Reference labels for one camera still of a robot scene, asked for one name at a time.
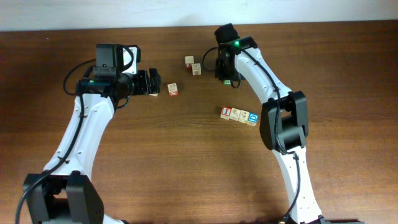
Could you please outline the red letter I block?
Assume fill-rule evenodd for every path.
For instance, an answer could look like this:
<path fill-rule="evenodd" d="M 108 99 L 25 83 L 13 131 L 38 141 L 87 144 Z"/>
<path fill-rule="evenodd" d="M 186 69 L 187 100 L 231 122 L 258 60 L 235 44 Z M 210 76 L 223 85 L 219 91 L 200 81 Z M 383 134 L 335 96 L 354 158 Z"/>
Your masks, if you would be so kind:
<path fill-rule="evenodd" d="M 220 113 L 220 118 L 229 119 L 230 114 L 231 114 L 231 108 L 224 106 L 224 107 L 222 107 L 222 110 Z"/>

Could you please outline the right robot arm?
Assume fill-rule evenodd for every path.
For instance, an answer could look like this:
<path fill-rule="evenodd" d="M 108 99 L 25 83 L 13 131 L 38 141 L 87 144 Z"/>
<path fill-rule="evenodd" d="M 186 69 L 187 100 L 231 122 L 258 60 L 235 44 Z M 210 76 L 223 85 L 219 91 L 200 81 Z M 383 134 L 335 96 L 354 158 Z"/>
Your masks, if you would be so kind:
<path fill-rule="evenodd" d="M 246 80 L 262 104 L 261 139 L 277 159 L 289 200 L 289 208 L 280 222 L 320 223 L 323 216 L 307 168 L 305 95 L 285 86 L 266 64 L 254 39 L 240 37 L 232 24 L 219 26 L 215 38 L 218 43 L 216 77 L 237 82 Z"/>

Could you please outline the wooden picture block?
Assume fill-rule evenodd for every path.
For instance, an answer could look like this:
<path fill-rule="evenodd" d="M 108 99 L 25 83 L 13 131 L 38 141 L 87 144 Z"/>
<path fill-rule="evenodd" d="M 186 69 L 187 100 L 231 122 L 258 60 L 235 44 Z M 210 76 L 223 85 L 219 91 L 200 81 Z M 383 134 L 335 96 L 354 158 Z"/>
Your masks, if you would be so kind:
<path fill-rule="evenodd" d="M 239 117 L 238 117 L 238 121 L 241 123 L 247 123 L 249 115 L 250 115 L 250 112 L 241 110 Z"/>
<path fill-rule="evenodd" d="M 240 114 L 241 114 L 241 110 L 239 110 L 237 108 L 232 108 L 229 118 L 232 119 L 232 120 L 238 121 L 239 117 L 240 117 Z"/>

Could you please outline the blue letter D block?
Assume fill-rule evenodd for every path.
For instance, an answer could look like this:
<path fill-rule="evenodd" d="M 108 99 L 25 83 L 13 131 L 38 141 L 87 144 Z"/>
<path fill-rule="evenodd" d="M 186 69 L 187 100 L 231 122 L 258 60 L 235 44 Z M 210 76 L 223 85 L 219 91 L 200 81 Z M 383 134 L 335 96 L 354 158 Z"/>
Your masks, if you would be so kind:
<path fill-rule="evenodd" d="M 249 113 L 247 124 L 250 126 L 255 126 L 258 122 L 259 116 L 254 113 Z"/>

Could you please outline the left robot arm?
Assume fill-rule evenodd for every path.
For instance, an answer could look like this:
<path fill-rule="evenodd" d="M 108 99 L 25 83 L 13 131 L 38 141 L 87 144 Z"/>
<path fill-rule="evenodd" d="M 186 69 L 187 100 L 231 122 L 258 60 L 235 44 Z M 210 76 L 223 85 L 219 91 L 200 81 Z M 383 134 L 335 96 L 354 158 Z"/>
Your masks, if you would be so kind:
<path fill-rule="evenodd" d="M 55 154 L 39 174 L 28 174 L 15 222 L 27 204 L 32 223 L 120 223 L 105 213 L 92 181 L 101 138 L 115 112 L 131 96 L 156 95 L 161 77 L 155 68 L 137 69 L 137 45 L 97 44 L 96 57 L 77 81 L 73 114 Z"/>

